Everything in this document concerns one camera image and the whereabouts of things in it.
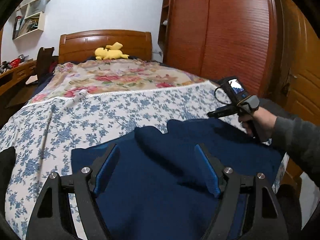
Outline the person right hand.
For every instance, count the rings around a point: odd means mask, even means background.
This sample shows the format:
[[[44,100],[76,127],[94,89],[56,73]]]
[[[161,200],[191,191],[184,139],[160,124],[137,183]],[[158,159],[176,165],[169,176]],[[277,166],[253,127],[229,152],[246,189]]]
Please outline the person right hand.
[[[255,128],[260,141],[266,142],[272,136],[276,119],[276,115],[263,107],[259,107],[253,115],[246,114],[240,116],[239,122],[242,124],[242,127],[246,130],[248,135],[255,137],[252,129]]]

